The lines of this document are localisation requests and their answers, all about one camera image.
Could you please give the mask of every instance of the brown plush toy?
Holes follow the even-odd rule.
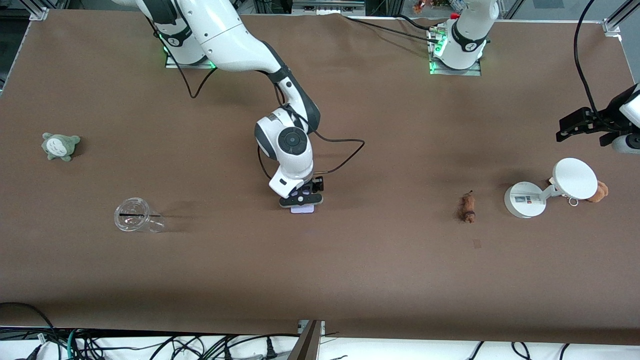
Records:
[[[471,195],[472,192],[474,191],[471,190],[462,197],[462,210],[460,211],[460,218],[470,224],[476,222],[476,213],[474,212],[476,200]]]
[[[609,194],[609,188],[603,182],[598,181],[598,190],[596,193],[587,199],[588,202],[600,202],[605,196]]]

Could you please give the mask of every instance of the clear glass mug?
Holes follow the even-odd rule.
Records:
[[[164,229],[164,217],[139,197],[124,200],[113,214],[113,220],[122,231],[160,233]]]

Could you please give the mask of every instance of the teal cable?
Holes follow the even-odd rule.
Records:
[[[76,330],[71,330],[71,332],[69,333],[69,339],[67,339],[67,357],[69,359],[73,359],[73,355],[71,354],[71,340],[73,340],[74,338],[74,332],[76,332]]]

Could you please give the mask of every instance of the green stuffed toy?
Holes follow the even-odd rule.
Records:
[[[71,161],[71,154],[76,149],[76,144],[80,142],[80,136],[42,134],[44,142],[42,149],[47,153],[47,159],[61,158],[64,161]]]

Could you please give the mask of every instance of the brown tabletop surface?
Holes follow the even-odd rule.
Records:
[[[321,134],[367,141],[325,177],[324,204],[292,215],[269,189],[253,127],[277,102],[262,74],[216,72],[192,100],[142,14],[52,11],[0,99],[0,300],[60,327],[266,333],[321,318],[342,336],[640,343],[640,157],[598,135],[555,141],[588,104],[575,24],[496,23],[483,75],[457,77],[430,75],[421,41],[340,15],[243,19],[317,103]],[[599,24],[580,48],[599,107],[632,85]],[[186,73],[196,86],[206,70]],[[70,163],[47,161],[44,132],[82,137]],[[311,139],[318,170],[356,146]],[[609,196],[510,215],[507,187],[542,186],[566,157]],[[469,190],[475,224],[454,217]],[[119,231],[128,197],[168,232]]]

